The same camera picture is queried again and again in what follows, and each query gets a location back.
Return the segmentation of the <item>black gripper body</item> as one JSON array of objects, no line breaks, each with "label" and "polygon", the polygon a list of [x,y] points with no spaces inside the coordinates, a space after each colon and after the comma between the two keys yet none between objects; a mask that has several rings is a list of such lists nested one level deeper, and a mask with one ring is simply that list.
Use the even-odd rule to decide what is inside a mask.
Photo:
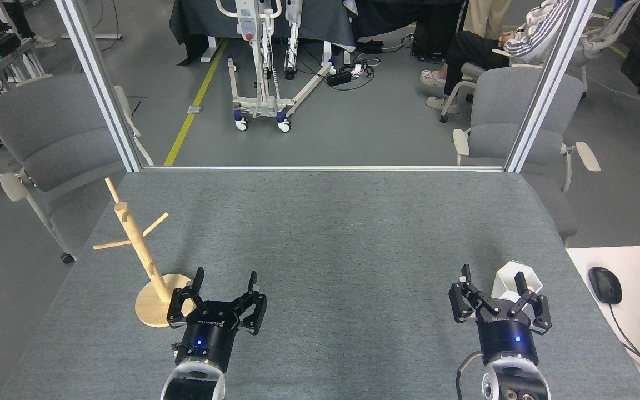
[{"label": "black gripper body", "polygon": [[211,362],[222,371],[228,370],[233,342],[238,332],[239,316],[229,302],[205,302],[208,313],[196,307],[186,317],[186,330],[174,345],[175,364],[187,361]]},{"label": "black gripper body", "polygon": [[538,365],[539,359],[530,330],[531,322],[524,312],[518,312],[512,318],[480,312],[477,326],[485,366],[501,357],[522,357]]}]

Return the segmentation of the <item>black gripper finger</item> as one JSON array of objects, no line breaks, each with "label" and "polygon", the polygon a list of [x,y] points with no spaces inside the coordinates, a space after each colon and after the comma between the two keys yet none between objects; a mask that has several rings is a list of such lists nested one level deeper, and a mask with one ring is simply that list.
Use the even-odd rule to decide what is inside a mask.
[{"label": "black gripper finger", "polygon": [[[191,284],[173,290],[168,307],[167,322],[173,329],[188,327],[190,324],[210,322],[209,309],[201,298],[200,291],[205,278],[204,268],[198,268]],[[196,307],[188,316],[184,316],[181,307],[190,299]]]},{"label": "black gripper finger", "polygon": [[546,334],[553,326],[549,316],[548,298],[543,294],[537,294],[536,291],[529,288],[523,272],[516,273],[514,281],[520,298],[508,309],[508,316],[516,317],[519,312],[523,311],[526,304],[530,304],[533,307],[535,316],[532,324],[536,326],[531,330],[538,335]]},{"label": "black gripper finger", "polygon": [[[257,272],[252,271],[246,292],[234,299],[230,306],[231,312],[239,319],[238,327],[246,329],[251,335],[259,334],[265,309],[267,308],[267,297],[260,293],[256,283]],[[249,307],[253,307],[254,310],[249,316],[241,319],[242,314],[247,311]]]},{"label": "black gripper finger", "polygon": [[498,303],[472,283],[469,264],[464,264],[461,270],[459,281],[452,284],[449,289],[449,300],[451,302],[454,320],[462,323],[470,317],[473,312],[481,307],[487,307],[488,312],[497,316],[499,314]]}]

